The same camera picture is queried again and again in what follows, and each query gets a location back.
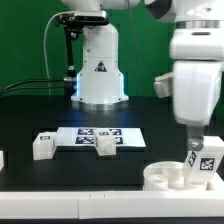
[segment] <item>white plastic part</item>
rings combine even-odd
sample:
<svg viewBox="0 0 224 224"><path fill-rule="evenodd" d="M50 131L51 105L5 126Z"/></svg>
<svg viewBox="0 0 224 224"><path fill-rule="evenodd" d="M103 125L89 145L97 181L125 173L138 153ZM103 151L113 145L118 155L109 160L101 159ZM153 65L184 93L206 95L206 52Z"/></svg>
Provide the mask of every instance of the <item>white plastic part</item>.
<svg viewBox="0 0 224 224"><path fill-rule="evenodd" d="M61 0L74 11L94 11L101 9L127 9L127 0ZM129 0L130 7L135 7L140 0Z"/></svg>
<svg viewBox="0 0 224 224"><path fill-rule="evenodd" d="M190 183L182 174L183 163L158 162L144 170L144 191L206 190L207 182Z"/></svg>
<svg viewBox="0 0 224 224"><path fill-rule="evenodd" d="M216 177L211 184L215 189L215 185L223 186ZM223 187L208 191L0 192L0 219L223 217L223 207Z"/></svg>
<svg viewBox="0 0 224 224"><path fill-rule="evenodd" d="M192 20L224 20L223 0L178 0L173 1L176 22Z"/></svg>
<svg viewBox="0 0 224 224"><path fill-rule="evenodd" d="M102 9L127 9L128 1L130 7L135 7L140 2L140 0L103 0Z"/></svg>
<svg viewBox="0 0 224 224"><path fill-rule="evenodd" d="M0 171L3 169L4 167L4 155L3 155L3 151L0 151Z"/></svg>
<svg viewBox="0 0 224 224"><path fill-rule="evenodd" d="M94 130L94 145L99 156L116 155L116 141L109 129Z"/></svg>
<svg viewBox="0 0 224 224"><path fill-rule="evenodd" d="M170 56L174 59L223 60L223 29L176 29L170 42Z"/></svg>
<svg viewBox="0 0 224 224"><path fill-rule="evenodd" d="M154 89L159 98L172 95L172 86L173 73L167 73L155 78Z"/></svg>
<svg viewBox="0 0 224 224"><path fill-rule="evenodd" d="M201 151L189 151L183 166L183 175L189 182L209 182L224 155L224 142L219 137L204 137Z"/></svg>
<svg viewBox="0 0 224 224"><path fill-rule="evenodd" d="M174 114L178 123L206 126L221 90L222 62L178 61L174 64Z"/></svg>
<svg viewBox="0 0 224 224"><path fill-rule="evenodd" d="M118 32L111 24L84 28L83 68L77 75L77 93L72 100L90 105L128 100L118 69Z"/></svg>
<svg viewBox="0 0 224 224"><path fill-rule="evenodd" d="M40 133L33 142L33 159L52 159L55 150L56 132Z"/></svg>

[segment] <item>green wall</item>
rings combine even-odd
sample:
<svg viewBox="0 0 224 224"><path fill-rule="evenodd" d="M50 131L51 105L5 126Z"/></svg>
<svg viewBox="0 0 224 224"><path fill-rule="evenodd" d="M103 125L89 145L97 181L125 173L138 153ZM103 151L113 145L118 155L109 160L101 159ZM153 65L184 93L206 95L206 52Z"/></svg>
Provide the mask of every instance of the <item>green wall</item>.
<svg viewBox="0 0 224 224"><path fill-rule="evenodd" d="M51 16L66 10L60 0L0 1L0 89L20 80L46 77L43 57L45 26ZM172 26L154 21L144 9L143 2L132 13L139 55L139 95L154 96L154 77L171 70L168 44ZM136 94L136 61L129 11L108 11L108 16L120 33L119 68L125 75L126 92L132 96ZM62 27L51 25L47 47L51 77L64 77L67 66ZM74 54L77 70L80 70L81 39L74 42ZM28 91L19 93L33 94Z"/></svg>

